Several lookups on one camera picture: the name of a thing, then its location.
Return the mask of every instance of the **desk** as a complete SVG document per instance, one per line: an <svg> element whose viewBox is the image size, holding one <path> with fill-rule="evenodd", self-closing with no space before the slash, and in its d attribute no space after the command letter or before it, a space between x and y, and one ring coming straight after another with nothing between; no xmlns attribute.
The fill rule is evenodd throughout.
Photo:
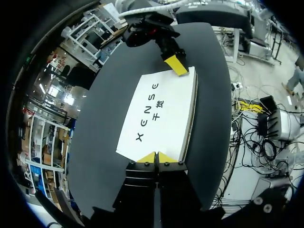
<svg viewBox="0 0 304 228"><path fill-rule="evenodd" d="M207 23L174 26L177 43L198 73L198 94L186 157L188 175L209 209L225 167L231 125L231 86L223 51ZM96 77L70 149L69 189L82 213L93 206L113 211L130 160L115 152L141 75L169 70L154 41L140 47L121 44Z"/></svg>
<svg viewBox="0 0 304 228"><path fill-rule="evenodd" d="M115 40L117 40L119 37L121 37L124 32L126 31L128 27L123 27L117 31L115 31L108 39L106 39L104 42L102 42L101 46L99 49L103 49L106 46L108 46L109 44L111 44L112 42L114 42Z"/></svg>

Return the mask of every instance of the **window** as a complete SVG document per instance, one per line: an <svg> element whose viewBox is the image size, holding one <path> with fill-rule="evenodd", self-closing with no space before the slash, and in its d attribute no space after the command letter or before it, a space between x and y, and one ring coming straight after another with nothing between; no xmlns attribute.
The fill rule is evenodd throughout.
<svg viewBox="0 0 304 228"><path fill-rule="evenodd" d="M59 90L53 86L50 87L48 94L50 94L53 97L56 97L58 94Z"/></svg>
<svg viewBox="0 0 304 228"><path fill-rule="evenodd" d="M74 98L72 98L70 95L66 95L65 99L63 100L65 103L69 105L73 105L74 103Z"/></svg>

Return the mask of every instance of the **ceiling light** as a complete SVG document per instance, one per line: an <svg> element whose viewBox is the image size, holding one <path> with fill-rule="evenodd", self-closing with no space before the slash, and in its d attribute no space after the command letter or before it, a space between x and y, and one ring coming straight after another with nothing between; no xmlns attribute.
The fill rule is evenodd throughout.
<svg viewBox="0 0 304 228"><path fill-rule="evenodd" d="M46 94L46 91L44 90L44 88L43 88L43 86L42 86L41 83L39 84L39 87L40 87L40 89L42 90L42 92L43 92L44 94Z"/></svg>

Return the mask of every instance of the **bolt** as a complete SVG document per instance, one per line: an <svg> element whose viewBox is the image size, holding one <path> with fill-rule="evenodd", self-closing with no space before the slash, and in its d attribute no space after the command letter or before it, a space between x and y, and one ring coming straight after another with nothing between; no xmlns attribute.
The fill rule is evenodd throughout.
<svg viewBox="0 0 304 228"><path fill-rule="evenodd" d="M256 197L253 202L257 205L261 205L263 203L263 199L261 197Z"/></svg>
<svg viewBox="0 0 304 228"><path fill-rule="evenodd" d="M271 210L272 210L271 204L266 204L266 205L264 206L264 208L263 208L263 211L264 211L265 213L270 213Z"/></svg>

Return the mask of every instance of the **person's leg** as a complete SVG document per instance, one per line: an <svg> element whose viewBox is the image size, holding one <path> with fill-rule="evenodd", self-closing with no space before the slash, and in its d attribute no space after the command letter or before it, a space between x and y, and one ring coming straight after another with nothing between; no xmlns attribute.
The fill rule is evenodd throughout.
<svg viewBox="0 0 304 228"><path fill-rule="evenodd" d="M300 82L300 77L302 76L302 73L303 72L298 68L294 70L294 75L288 80L288 83L286 85L287 90L293 91L295 89L296 85Z"/></svg>
<svg viewBox="0 0 304 228"><path fill-rule="evenodd" d="M300 83L301 83L301 85L303 87L303 90L304 90L304 71L301 71L299 73L299 78L300 78Z"/></svg>

